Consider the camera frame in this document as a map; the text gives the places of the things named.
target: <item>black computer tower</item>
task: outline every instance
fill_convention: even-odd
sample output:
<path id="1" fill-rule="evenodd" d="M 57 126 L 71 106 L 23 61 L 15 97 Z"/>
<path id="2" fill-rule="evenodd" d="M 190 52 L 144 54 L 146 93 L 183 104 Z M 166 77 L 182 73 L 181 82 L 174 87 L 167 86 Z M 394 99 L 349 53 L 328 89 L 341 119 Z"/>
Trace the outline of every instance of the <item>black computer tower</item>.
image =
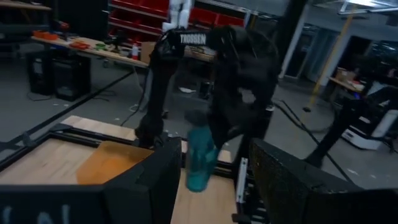
<path id="1" fill-rule="evenodd" d="M 52 59 L 55 96 L 75 101 L 91 91 L 91 59 L 79 55 L 58 55 Z"/>
<path id="2" fill-rule="evenodd" d="M 26 54 L 30 91 L 41 95 L 54 93 L 54 76 L 50 51 Z"/>

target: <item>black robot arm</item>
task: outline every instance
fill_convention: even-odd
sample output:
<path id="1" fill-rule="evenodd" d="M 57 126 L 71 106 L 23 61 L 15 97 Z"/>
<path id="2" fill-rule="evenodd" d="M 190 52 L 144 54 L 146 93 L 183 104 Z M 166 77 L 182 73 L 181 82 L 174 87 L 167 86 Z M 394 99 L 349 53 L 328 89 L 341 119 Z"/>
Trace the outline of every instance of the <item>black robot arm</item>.
<path id="1" fill-rule="evenodd" d="M 256 58 L 250 38 L 242 27 L 224 26 L 209 31 L 170 30 L 156 43 L 150 56 L 149 72 L 153 74 L 147 113 L 136 129 L 140 147 L 151 147 L 162 134 L 162 112 L 170 77 L 176 72 L 185 46 L 207 46 L 217 51 L 215 90 L 209 126 L 216 146 L 242 134 L 242 124 L 255 119 L 271 101 L 273 91 L 267 73 L 274 73 L 277 62 Z M 252 104 L 242 101 L 238 88 L 251 90 L 256 97 Z"/>

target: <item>glass door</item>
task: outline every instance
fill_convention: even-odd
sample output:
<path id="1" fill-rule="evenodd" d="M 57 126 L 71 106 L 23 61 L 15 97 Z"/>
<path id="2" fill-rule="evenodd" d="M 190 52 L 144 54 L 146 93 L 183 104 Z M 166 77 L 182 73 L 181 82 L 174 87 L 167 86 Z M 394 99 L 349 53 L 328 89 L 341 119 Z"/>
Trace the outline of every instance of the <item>glass door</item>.
<path id="1" fill-rule="evenodd" d="M 311 49 L 311 45 L 315 34 L 319 28 L 310 24 L 305 24 L 303 27 L 302 34 L 297 42 L 296 48 L 293 51 L 292 59 L 289 62 L 289 66 L 286 70 L 286 75 L 289 77 L 298 78 L 300 76 L 300 70 L 302 65 L 305 63 L 305 59 Z"/>
<path id="2" fill-rule="evenodd" d="M 318 31 L 308 57 L 300 70 L 301 77 L 305 77 L 313 82 L 318 81 L 323 67 L 333 50 L 337 36 L 338 33 L 332 30 L 320 29 Z"/>

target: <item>cardboard box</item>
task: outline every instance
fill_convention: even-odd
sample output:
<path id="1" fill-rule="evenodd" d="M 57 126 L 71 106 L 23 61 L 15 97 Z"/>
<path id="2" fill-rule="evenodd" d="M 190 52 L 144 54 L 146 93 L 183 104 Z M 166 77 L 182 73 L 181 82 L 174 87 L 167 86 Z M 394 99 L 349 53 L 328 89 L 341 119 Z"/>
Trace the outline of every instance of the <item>cardboard box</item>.
<path id="1" fill-rule="evenodd" d="M 155 42 L 143 42 L 141 44 L 141 62 L 149 63 L 150 62 L 150 53 L 155 48 Z"/>
<path id="2" fill-rule="evenodd" d="M 337 68 L 336 79 L 342 82 L 352 81 L 356 74 L 354 72 L 349 72 L 343 68 Z"/>

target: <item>ceiling light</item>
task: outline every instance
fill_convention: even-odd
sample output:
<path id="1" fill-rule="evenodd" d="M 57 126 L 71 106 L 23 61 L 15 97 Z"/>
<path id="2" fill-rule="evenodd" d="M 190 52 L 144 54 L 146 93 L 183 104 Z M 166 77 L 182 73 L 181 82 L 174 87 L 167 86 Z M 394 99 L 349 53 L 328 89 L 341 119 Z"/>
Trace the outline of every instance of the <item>ceiling light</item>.
<path id="1" fill-rule="evenodd" d="M 360 6 L 378 7 L 380 5 L 374 3 L 372 0 L 346 0 L 349 3 L 357 4 Z"/>

